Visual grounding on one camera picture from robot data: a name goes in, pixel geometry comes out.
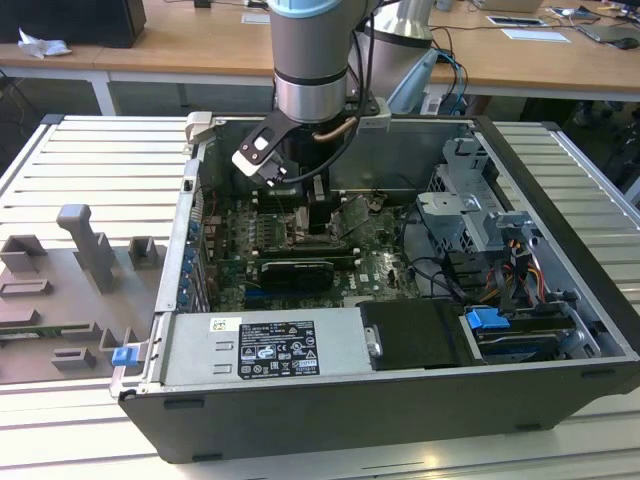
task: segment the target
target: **blue latch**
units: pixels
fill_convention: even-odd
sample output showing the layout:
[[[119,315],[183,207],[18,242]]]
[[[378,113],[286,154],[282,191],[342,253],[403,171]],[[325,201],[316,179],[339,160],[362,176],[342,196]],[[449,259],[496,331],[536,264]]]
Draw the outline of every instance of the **blue latch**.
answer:
[[[472,330],[476,328],[509,328],[509,320],[498,315],[497,308],[474,308],[465,315]]]
[[[140,347],[118,347],[113,351],[111,365],[114,367],[135,367],[138,365]]]

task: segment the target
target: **white label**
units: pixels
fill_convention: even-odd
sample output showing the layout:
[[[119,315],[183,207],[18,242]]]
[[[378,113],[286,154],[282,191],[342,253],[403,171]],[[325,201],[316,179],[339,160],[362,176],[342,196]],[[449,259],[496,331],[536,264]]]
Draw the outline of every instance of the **white label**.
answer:
[[[212,318],[209,330],[212,332],[237,332],[240,330],[242,317]]]
[[[24,340],[25,338],[40,338],[37,333],[7,333],[0,335],[0,340]]]
[[[300,368],[305,368],[305,367],[315,367],[318,365],[318,361],[317,360],[300,360],[298,361],[298,367]]]
[[[242,23],[269,25],[271,23],[271,17],[265,13],[245,13],[242,15]]]

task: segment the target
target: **motherboard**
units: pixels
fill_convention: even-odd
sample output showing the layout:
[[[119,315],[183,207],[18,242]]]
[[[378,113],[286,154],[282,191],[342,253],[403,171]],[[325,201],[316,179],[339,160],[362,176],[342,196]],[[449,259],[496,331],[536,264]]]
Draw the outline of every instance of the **motherboard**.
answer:
[[[318,233],[285,198],[225,198],[205,216],[213,311],[353,307],[418,298],[399,247],[406,205],[343,196]]]

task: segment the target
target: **black plastic cover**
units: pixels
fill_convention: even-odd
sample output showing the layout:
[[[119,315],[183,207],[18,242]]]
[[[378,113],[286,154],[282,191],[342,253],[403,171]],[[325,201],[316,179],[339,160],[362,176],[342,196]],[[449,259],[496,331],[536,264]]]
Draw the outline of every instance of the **black plastic cover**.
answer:
[[[333,286],[329,262],[270,262],[260,268],[260,285],[268,293],[324,292]]]
[[[364,326],[377,330],[382,346],[382,356],[372,358],[374,370],[473,364],[458,304],[430,299],[365,302],[360,312]]]

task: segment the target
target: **laptop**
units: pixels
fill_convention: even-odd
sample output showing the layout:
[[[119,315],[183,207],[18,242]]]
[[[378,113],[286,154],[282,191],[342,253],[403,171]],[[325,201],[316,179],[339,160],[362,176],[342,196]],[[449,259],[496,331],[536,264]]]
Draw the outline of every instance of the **laptop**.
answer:
[[[635,38],[640,42],[640,30],[630,27],[607,25],[576,25],[578,30],[599,43],[611,43],[623,38]]]
[[[471,0],[480,10],[493,12],[534,13],[542,5],[542,0]]]

